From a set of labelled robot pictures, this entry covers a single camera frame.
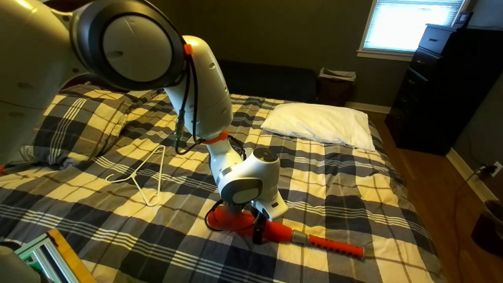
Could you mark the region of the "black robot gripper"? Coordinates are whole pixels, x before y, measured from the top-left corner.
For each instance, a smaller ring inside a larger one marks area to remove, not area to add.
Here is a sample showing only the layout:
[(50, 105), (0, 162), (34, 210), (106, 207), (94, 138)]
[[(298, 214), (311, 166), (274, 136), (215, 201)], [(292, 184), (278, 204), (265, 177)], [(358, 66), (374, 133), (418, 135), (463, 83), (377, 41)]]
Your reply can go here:
[(248, 187), (249, 204), (268, 220), (274, 220), (287, 210), (287, 204), (278, 192), (276, 182), (262, 182), (259, 179), (251, 179)]

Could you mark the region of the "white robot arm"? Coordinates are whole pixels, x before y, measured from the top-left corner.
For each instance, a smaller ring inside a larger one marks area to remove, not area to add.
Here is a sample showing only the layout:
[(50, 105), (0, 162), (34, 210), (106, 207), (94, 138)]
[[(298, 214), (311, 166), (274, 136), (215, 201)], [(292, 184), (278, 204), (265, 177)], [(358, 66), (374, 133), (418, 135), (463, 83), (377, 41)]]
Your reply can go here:
[(94, 74), (120, 89), (161, 89), (177, 124), (202, 143), (227, 206), (273, 220), (287, 210), (279, 160), (230, 146), (230, 96), (208, 44), (182, 34), (147, 0), (91, 0), (64, 12), (40, 0), (0, 0), (0, 160), (9, 160), (53, 96)]

